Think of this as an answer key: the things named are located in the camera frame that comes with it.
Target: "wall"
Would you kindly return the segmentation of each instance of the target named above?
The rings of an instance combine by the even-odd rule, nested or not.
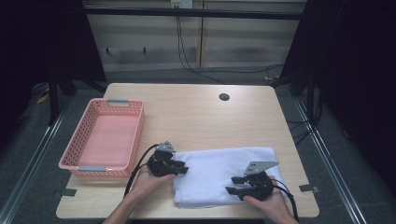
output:
[[[164,0],[85,0],[86,6],[170,7]],[[193,8],[273,12],[302,12],[305,0],[295,1],[193,1]],[[161,67],[181,67],[177,57],[177,20],[174,17],[89,15],[92,32],[99,49],[110,48],[113,56],[129,50],[128,62],[156,63]],[[191,66],[255,66],[283,63],[288,55],[297,21],[180,18],[186,57]],[[136,54],[155,52],[157,60],[134,61]],[[104,52],[104,68],[120,63]],[[121,70],[132,69],[124,65]]]

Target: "black clamp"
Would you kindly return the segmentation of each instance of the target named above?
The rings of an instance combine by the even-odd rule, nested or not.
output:
[[[155,176],[186,174],[189,167],[184,166],[185,162],[172,160],[175,152],[170,142],[159,144],[154,154],[148,159],[147,166],[151,173]]]
[[[237,189],[226,187],[228,193],[231,195],[237,195],[241,201],[244,200],[245,196],[251,196],[259,201],[264,201],[274,190],[272,180],[267,173],[265,173],[265,170],[276,165],[277,162],[275,161],[251,162],[245,171],[246,176],[231,178],[234,184],[243,185],[248,183],[250,188]]]

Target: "gray floor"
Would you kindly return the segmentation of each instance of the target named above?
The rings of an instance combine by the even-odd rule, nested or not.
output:
[[[232,71],[257,71],[260,67],[227,68]],[[238,85],[266,85],[271,82],[279,70],[272,70],[269,74],[260,73],[221,73],[224,68],[213,68],[217,72],[194,74],[185,69],[167,69],[151,71],[124,71],[107,72],[108,83],[111,82],[151,82],[151,83],[201,83],[201,84],[238,84]],[[97,223],[99,220],[60,220],[56,217],[56,207],[60,201],[56,194],[62,190],[70,174],[58,168],[58,161],[75,130],[78,120],[85,106],[93,97],[102,97],[99,91],[92,90],[82,83],[76,83],[78,92],[71,98],[69,107],[64,112],[64,119],[53,139],[50,141],[48,150],[43,155],[43,160],[37,165],[37,173],[33,176],[29,188],[21,198],[21,204],[17,204],[16,212],[11,217],[12,223]],[[302,121],[295,100],[290,95],[289,86],[276,88],[276,94],[288,121]],[[48,129],[49,101],[38,105],[35,100],[36,94],[25,111],[18,131],[14,134],[8,151],[0,160],[0,205],[3,207],[8,202],[9,196],[23,176],[25,168],[34,156],[43,135]],[[67,102],[68,97],[61,96],[62,102]],[[299,136],[306,132],[304,125],[289,122],[292,136]],[[324,104],[323,115],[320,118],[318,130],[331,153],[342,177],[344,178],[351,194],[359,204],[367,223],[396,223],[396,202],[390,195],[387,187],[381,182],[378,175],[371,169],[361,157],[356,145],[345,138],[344,129],[333,116],[332,111]],[[337,187],[334,185],[329,172],[320,157],[317,147],[308,135],[297,146],[303,162],[309,182],[316,186],[319,192],[316,199],[320,209],[318,217],[301,218],[301,223],[354,223],[345,203],[340,197]],[[176,223],[177,221],[161,221],[161,223]],[[246,223],[244,220],[216,220],[216,223]]]

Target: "basket handle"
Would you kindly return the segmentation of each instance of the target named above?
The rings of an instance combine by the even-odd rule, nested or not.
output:
[[[126,103],[128,104],[128,99],[126,98],[109,98],[107,99],[109,103]]]
[[[79,166],[79,171],[86,171],[86,172],[105,172],[105,166]]]

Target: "metal rail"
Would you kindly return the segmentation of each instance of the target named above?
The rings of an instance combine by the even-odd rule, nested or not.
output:
[[[352,192],[349,190],[347,183],[344,181],[344,178],[341,176],[337,165],[335,164],[334,160],[332,159],[332,155],[330,154],[329,150],[327,149],[326,145],[321,138],[318,129],[314,128],[313,125],[309,122],[309,117],[306,114],[306,108],[301,99],[295,101],[297,108],[300,112],[301,117],[305,121],[306,128],[308,131],[311,131],[311,138],[317,147],[318,153],[320,157],[323,159],[324,165],[326,166],[327,171],[332,178],[332,182],[334,183],[335,187],[338,190],[338,193],[341,196],[341,199],[348,211],[350,217],[352,218],[353,223],[356,224],[366,224],[367,221],[364,218],[363,212],[359,207],[359,204],[355,200]]]
[[[168,16],[168,17],[207,17],[299,21],[319,15],[306,15],[298,12],[236,11],[187,8],[141,8],[141,7],[27,7],[34,13],[78,13],[87,15],[125,16]]]
[[[61,111],[59,117],[46,130],[43,138],[41,139],[40,144],[35,150],[35,154],[33,155],[32,159],[30,159],[20,180],[18,181],[14,190],[12,190],[11,194],[8,196],[3,208],[0,210],[1,224],[9,224],[11,223],[12,219],[15,217],[15,214],[17,213],[17,210],[21,205],[23,197],[25,196],[27,190],[29,189],[33,179],[35,178],[39,166],[49,149],[53,137],[58,132],[58,129],[62,124],[62,121],[64,119],[64,113],[67,107],[69,107],[71,101],[72,101],[72,97],[67,97],[65,99],[64,109]]]

